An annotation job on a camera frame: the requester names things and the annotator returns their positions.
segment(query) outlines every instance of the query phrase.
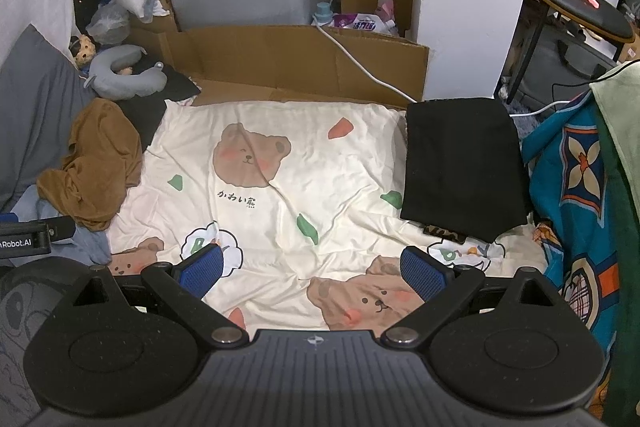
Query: folded black cloth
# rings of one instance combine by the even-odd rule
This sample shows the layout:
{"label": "folded black cloth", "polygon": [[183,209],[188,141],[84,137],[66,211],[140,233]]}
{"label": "folded black cloth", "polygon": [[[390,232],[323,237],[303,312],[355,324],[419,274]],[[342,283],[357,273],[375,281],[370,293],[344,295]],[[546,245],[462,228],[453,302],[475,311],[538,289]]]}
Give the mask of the folded black cloth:
{"label": "folded black cloth", "polygon": [[412,103],[400,217],[492,243],[527,222],[518,132],[490,98]]}
{"label": "folded black cloth", "polygon": [[[142,71],[152,68],[157,60],[143,55],[137,64],[133,66],[133,74],[140,74]],[[118,100],[116,103],[121,108],[124,116],[136,128],[140,134],[140,145],[143,152],[154,139],[154,134],[162,121],[166,104],[164,100],[180,102],[198,94],[200,90],[182,73],[178,73],[168,64],[164,65],[162,71],[166,75],[166,86],[162,91],[155,92],[148,96],[134,96],[129,100]]]}

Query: white cloud print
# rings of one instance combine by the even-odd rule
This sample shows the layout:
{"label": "white cloud print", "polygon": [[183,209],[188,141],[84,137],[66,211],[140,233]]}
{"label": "white cloud print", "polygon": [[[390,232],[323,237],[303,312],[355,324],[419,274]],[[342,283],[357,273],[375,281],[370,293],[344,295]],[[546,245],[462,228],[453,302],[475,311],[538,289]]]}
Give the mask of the white cloud print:
{"label": "white cloud print", "polygon": [[238,246],[236,236],[228,230],[220,230],[215,221],[209,223],[204,229],[195,229],[185,238],[180,249],[180,257],[187,259],[210,243],[216,243],[222,248],[224,258],[222,277],[229,277],[233,270],[242,267],[242,249]]}

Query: crosshair logo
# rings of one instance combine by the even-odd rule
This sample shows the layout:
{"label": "crosshair logo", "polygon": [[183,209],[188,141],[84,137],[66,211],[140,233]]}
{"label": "crosshair logo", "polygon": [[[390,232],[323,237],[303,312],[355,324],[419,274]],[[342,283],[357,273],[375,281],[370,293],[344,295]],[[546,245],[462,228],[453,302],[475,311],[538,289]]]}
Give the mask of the crosshair logo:
{"label": "crosshair logo", "polygon": [[306,341],[312,346],[318,347],[320,344],[324,342],[324,338],[318,337],[318,335],[312,335]]}

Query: chair seat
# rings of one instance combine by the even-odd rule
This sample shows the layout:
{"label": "chair seat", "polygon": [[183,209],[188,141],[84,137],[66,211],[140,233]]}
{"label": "chair seat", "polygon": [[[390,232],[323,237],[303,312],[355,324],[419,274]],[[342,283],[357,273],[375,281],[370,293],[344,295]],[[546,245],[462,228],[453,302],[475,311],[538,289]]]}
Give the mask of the chair seat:
{"label": "chair seat", "polygon": [[600,5],[597,9],[587,0],[542,1],[569,19],[607,39],[616,42],[633,42],[635,39],[633,28],[625,16],[605,0],[596,0]]}

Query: clear plastic bag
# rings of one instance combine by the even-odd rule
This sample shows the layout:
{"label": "clear plastic bag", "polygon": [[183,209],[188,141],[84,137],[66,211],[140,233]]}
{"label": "clear plastic bag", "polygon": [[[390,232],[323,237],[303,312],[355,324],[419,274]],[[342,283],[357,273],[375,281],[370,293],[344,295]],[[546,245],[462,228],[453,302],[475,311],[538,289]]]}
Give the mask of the clear plastic bag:
{"label": "clear plastic bag", "polygon": [[86,27],[86,32],[96,42],[110,45],[122,44],[129,31],[129,12],[114,0],[100,6]]}

